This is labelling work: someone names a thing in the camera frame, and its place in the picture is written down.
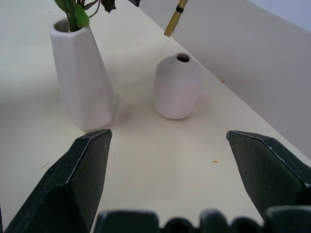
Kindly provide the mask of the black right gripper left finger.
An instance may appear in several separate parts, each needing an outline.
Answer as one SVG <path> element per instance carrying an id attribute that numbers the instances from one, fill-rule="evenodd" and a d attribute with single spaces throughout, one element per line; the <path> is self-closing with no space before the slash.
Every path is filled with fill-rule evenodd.
<path id="1" fill-rule="evenodd" d="M 46 171 L 4 233 L 90 233 L 111 138 L 110 129 L 77 138 Z"/>

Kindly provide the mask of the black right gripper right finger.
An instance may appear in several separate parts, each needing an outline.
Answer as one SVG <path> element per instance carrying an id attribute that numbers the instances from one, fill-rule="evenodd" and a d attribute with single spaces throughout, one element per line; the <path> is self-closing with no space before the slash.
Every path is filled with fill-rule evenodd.
<path id="1" fill-rule="evenodd" d="M 257 133 L 228 131 L 244 188 L 263 219 L 286 214 L 311 221 L 311 167 L 278 140 Z"/>

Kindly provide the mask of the yellow stemmed flower bouquet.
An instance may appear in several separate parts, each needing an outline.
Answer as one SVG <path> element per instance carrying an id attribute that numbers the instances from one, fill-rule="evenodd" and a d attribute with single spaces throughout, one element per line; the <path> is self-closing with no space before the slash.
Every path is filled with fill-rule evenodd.
<path id="1" fill-rule="evenodd" d="M 179 3 L 177 4 L 177 7 L 175 9 L 175 12 L 174 12 L 166 30 L 164 31 L 165 36 L 170 37 L 173 34 L 173 32 L 174 32 L 174 30 L 175 30 L 175 28 L 176 28 L 176 26 L 180 20 L 181 15 L 184 12 L 184 8 L 187 5 L 188 1 L 189 0 L 179 0 Z"/>

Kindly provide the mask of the green leafy flower bouquet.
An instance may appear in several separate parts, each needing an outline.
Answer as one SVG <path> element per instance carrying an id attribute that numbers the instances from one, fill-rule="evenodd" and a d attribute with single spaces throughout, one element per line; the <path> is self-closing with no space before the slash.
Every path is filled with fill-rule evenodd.
<path id="1" fill-rule="evenodd" d="M 109 13 L 116 10 L 115 0 L 93 0 L 89 3 L 86 3 L 86 0 L 54 0 L 54 2 L 66 14 L 69 32 L 88 27 L 90 18 L 97 14 L 100 6 Z M 88 15 L 86 11 L 94 5 L 97 5 L 95 12 Z"/>

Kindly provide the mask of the tall white faceted vase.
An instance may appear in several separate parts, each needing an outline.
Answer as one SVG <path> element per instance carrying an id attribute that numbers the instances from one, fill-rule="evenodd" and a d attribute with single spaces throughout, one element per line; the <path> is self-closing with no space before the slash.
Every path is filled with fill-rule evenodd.
<path id="1" fill-rule="evenodd" d="M 61 100 L 66 115 L 81 130 L 109 124 L 118 97 L 90 27 L 69 31 L 66 18 L 50 29 Z"/>

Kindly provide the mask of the short white round vase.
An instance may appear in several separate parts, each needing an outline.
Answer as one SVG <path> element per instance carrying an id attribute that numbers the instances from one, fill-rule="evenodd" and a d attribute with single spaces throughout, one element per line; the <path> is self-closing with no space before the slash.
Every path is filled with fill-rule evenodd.
<path id="1" fill-rule="evenodd" d="M 189 116 L 198 99 L 203 77 L 201 66 L 187 53 L 164 58 L 155 71 L 155 110 L 168 119 Z"/>

